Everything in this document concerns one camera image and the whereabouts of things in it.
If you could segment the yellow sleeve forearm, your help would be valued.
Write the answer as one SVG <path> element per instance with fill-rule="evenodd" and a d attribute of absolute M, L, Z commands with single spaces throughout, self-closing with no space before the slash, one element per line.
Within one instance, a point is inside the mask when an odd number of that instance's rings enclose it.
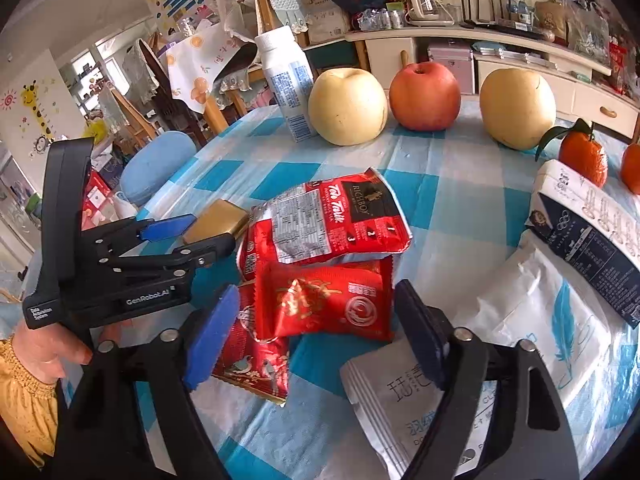
<path fill-rule="evenodd" d="M 1 341 L 1 419 L 38 469 L 54 454 L 58 433 L 55 384 L 32 376 L 17 359 L 13 337 Z"/>

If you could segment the person's left hand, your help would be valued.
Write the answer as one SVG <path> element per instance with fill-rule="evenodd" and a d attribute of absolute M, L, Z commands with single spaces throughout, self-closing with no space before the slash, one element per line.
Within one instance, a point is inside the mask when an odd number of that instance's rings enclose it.
<path fill-rule="evenodd" d="M 93 356 L 82 340 L 60 324 L 31 330 L 21 321 L 14 330 L 12 347 L 24 369 L 48 385 L 65 376 L 63 362 L 87 365 Z"/>

